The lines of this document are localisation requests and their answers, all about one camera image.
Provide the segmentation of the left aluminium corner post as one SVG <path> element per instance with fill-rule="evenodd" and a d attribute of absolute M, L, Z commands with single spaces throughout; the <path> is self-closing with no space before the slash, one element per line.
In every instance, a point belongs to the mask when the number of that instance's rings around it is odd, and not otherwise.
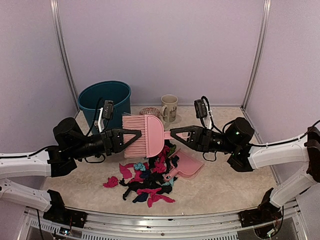
<path fill-rule="evenodd" d="M 73 101 L 73 104 L 77 111 L 80 110 L 79 104 L 78 104 L 78 91 L 72 76 L 70 63 L 68 59 L 67 49 L 64 41 L 63 36 L 63 29 L 62 29 L 62 23 L 60 18 L 60 12 L 59 12 L 59 3 L 57 0 L 50 0 L 50 8 L 51 8 L 51 14 L 52 14 L 52 20 L 53 25 L 55 29 L 55 34 L 57 38 L 57 44 L 60 52 L 60 57 L 63 65 L 63 69 L 66 75 L 66 82 L 71 94 L 71 98 Z"/>

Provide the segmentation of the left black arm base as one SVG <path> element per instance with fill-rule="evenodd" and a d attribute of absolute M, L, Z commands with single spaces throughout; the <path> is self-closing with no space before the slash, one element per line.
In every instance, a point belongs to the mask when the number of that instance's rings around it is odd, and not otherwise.
<path fill-rule="evenodd" d="M 45 220 L 68 225 L 69 227 L 84 228 L 88 214 L 84 211 L 66 208 L 59 192 L 48 190 L 50 208 L 43 213 Z"/>

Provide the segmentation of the magenta scrap left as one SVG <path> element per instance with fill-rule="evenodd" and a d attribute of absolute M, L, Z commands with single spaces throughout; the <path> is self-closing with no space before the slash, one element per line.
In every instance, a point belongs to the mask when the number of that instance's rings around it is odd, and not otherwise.
<path fill-rule="evenodd" d="M 109 177 L 107 182 L 103 183 L 104 188 L 114 188 L 119 184 L 119 179 L 116 176 Z"/>

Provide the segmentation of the teal plastic bucket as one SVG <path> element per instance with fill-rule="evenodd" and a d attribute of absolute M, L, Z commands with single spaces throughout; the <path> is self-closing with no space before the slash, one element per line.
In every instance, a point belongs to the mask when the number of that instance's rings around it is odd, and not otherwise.
<path fill-rule="evenodd" d="M 95 83 L 84 89 L 78 96 L 78 105 L 89 127 L 98 120 L 99 110 L 105 101 L 113 102 L 112 119 L 104 121 L 108 129 L 123 126 L 123 114 L 131 113 L 131 87 L 122 81 L 109 80 Z"/>

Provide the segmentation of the pink dustpan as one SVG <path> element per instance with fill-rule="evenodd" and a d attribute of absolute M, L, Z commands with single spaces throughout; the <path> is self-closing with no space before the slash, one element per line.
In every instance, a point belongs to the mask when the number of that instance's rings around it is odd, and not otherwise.
<path fill-rule="evenodd" d="M 170 170 L 163 176 L 166 182 L 177 175 L 183 178 L 191 178 L 204 165 L 203 162 L 185 153 L 180 148 L 169 157 L 169 163 Z"/>

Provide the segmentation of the pink hand brush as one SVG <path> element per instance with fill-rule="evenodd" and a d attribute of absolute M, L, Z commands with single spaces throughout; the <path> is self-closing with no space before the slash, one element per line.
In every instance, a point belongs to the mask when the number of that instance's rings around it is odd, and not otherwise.
<path fill-rule="evenodd" d="M 164 130 L 163 123 L 154 115 L 124 115 L 122 128 L 141 131 L 141 137 L 124 150 L 126 159 L 155 157 L 162 151 L 165 141 L 172 139 L 170 132 Z"/>

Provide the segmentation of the patterned small bowl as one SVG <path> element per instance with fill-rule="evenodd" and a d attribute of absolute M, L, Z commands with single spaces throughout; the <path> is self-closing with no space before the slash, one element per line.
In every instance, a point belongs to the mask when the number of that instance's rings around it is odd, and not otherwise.
<path fill-rule="evenodd" d="M 152 115 L 158 118 L 160 116 L 160 110 L 155 107 L 145 107 L 139 111 L 139 115 Z"/>

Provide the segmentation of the beige ceramic mug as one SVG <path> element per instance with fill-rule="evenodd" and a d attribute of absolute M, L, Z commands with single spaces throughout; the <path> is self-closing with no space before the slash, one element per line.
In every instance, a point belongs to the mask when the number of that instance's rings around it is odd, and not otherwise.
<path fill-rule="evenodd" d="M 172 94 L 166 94 L 161 97 L 160 115 L 167 123 L 172 123 L 176 119 L 178 108 L 178 97 Z"/>

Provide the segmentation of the magenta scrap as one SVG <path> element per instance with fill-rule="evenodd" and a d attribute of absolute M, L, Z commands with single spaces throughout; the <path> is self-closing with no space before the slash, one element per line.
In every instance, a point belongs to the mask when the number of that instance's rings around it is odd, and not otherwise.
<path fill-rule="evenodd" d="M 167 203 L 174 203 L 175 200 L 162 195 L 162 194 L 158 194 L 157 192 L 160 191 L 161 188 L 155 188 L 155 189 L 149 189 L 149 188 L 145 188 L 145 189 L 138 189 L 137 190 L 137 194 L 141 195 L 141 194 L 147 194 L 147 206 L 149 208 L 151 208 L 153 206 L 153 203 L 158 202 L 159 200 L 164 200 Z"/>
<path fill-rule="evenodd" d="M 114 188 L 119 184 L 119 179 L 116 176 L 109 177 L 107 182 L 103 183 L 104 188 Z"/>

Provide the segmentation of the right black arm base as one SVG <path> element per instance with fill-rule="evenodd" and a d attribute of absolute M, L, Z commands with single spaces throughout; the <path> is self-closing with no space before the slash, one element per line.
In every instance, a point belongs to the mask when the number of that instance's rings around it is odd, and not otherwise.
<path fill-rule="evenodd" d="M 270 202 L 272 190 L 273 188 L 270 188 L 264 194 L 257 208 L 243 210 L 238 213 L 242 228 L 260 225 L 282 218 L 283 215 L 280 208 Z"/>

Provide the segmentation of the pile of coloured scraps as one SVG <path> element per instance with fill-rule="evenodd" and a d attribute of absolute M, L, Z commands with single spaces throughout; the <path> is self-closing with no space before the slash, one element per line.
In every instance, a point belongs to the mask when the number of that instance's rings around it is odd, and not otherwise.
<path fill-rule="evenodd" d="M 164 175 L 170 171 L 170 160 L 169 157 L 177 150 L 177 146 L 171 143 L 169 140 L 164 142 L 162 151 L 148 159 L 148 162 L 139 162 L 130 165 L 135 171 L 135 176 L 128 182 L 125 182 L 130 175 L 129 167 L 120 166 L 122 170 L 123 178 L 119 180 L 119 184 L 126 187 L 126 191 L 122 195 L 122 199 L 125 201 L 130 193 L 135 192 L 139 189 L 158 189 L 161 188 L 157 194 L 168 197 L 173 190 L 175 181 L 178 179 L 176 176 L 170 181 L 164 180 Z M 147 194 L 142 193 L 132 200 L 133 203 L 147 202 Z"/>

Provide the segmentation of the magenta scrap front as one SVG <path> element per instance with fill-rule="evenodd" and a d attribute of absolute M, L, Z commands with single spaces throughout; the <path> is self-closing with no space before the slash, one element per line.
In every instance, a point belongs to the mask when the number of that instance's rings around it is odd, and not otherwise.
<path fill-rule="evenodd" d="M 175 200 L 162 195 L 162 194 L 158 194 L 157 192 L 160 191 L 161 188 L 155 188 L 155 189 L 149 189 L 149 188 L 145 188 L 145 189 L 138 189 L 137 190 L 137 194 L 141 195 L 141 194 L 147 194 L 147 206 L 149 208 L 151 208 L 153 206 L 153 203 L 158 202 L 159 200 L 164 200 L 167 203 L 174 203 Z"/>

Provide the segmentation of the aluminium front rail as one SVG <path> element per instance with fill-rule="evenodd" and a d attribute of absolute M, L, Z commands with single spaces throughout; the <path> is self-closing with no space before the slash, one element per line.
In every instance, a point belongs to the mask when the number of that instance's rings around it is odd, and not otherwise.
<path fill-rule="evenodd" d="M 284 217 L 243 227 L 237 211 L 176 216 L 143 216 L 87 211 L 83 227 L 55 223 L 27 207 L 17 240 L 256 240 L 275 225 L 272 240 L 310 239 L 296 201 L 284 207 Z"/>

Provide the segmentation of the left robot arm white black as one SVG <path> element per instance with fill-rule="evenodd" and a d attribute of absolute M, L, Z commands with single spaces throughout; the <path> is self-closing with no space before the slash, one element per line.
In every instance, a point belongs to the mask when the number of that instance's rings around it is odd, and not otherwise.
<path fill-rule="evenodd" d="M 0 198 L 50 213 L 63 223 L 70 218 L 59 192 L 37 190 L 11 182 L 14 177 L 64 177 L 77 168 L 77 161 L 88 157 L 117 154 L 142 137 L 140 130 L 112 128 L 98 134 L 83 134 L 75 118 L 63 119 L 53 129 L 57 145 L 34 153 L 0 156 Z"/>

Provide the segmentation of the right aluminium corner post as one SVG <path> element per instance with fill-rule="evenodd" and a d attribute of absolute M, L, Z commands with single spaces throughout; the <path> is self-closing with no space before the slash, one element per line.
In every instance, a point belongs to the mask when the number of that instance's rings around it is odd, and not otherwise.
<path fill-rule="evenodd" d="M 241 105 L 242 110 L 245 112 L 248 108 L 250 98 L 252 96 L 254 85 L 256 82 L 260 62 L 263 55 L 264 45 L 265 45 L 265 39 L 268 31 L 268 24 L 269 24 L 269 18 L 270 18 L 270 11 L 271 11 L 271 0 L 264 0 L 263 1 L 263 11 L 262 11 L 262 18 L 261 18 L 261 24 L 257 39 L 257 45 L 256 50 L 253 58 L 253 64 L 249 76 L 249 82 L 246 88 L 246 92 L 244 95 L 244 99 Z"/>

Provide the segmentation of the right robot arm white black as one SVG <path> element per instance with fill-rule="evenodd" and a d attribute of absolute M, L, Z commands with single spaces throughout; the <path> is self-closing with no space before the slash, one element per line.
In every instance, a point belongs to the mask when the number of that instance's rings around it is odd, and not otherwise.
<path fill-rule="evenodd" d="M 196 125 L 172 128 L 169 132 L 172 138 L 196 152 L 228 154 L 228 164 L 240 173 L 302 163 L 294 175 L 264 194 L 255 212 L 260 222 L 268 221 L 287 201 L 320 182 L 320 131 L 315 125 L 296 137 L 265 144 L 250 142 L 255 131 L 243 117 L 226 123 L 222 132 Z"/>

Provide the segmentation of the aluminium corner post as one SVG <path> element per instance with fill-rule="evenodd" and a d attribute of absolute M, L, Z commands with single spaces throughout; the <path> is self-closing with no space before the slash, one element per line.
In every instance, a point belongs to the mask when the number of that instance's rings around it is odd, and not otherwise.
<path fill-rule="evenodd" d="M 257 45 L 256 50 L 253 58 L 253 64 L 249 76 L 249 82 L 246 88 L 246 92 L 244 95 L 244 99 L 241 105 L 242 110 L 245 112 L 248 108 L 250 98 L 252 96 L 254 85 L 256 82 L 260 62 L 263 55 L 264 45 L 265 45 L 265 39 L 268 31 L 268 24 L 269 24 L 269 18 L 270 18 L 270 11 L 271 11 L 271 0 L 264 0 L 263 1 L 263 11 L 262 11 L 262 18 L 261 18 L 261 24 L 257 39 Z"/>
<path fill-rule="evenodd" d="M 78 91 L 72 76 L 70 63 L 68 59 L 67 49 L 64 41 L 63 36 L 63 29 L 62 29 L 62 23 L 60 18 L 60 12 L 59 12 L 59 3 L 57 0 L 50 0 L 50 8 L 51 8 L 51 14 L 52 14 L 52 20 L 53 25 L 55 29 L 55 34 L 57 38 L 57 44 L 60 52 L 60 57 L 63 65 L 63 69 L 66 75 L 66 82 L 71 94 L 71 98 L 73 101 L 73 104 L 77 111 L 80 110 L 79 104 L 78 104 Z"/>

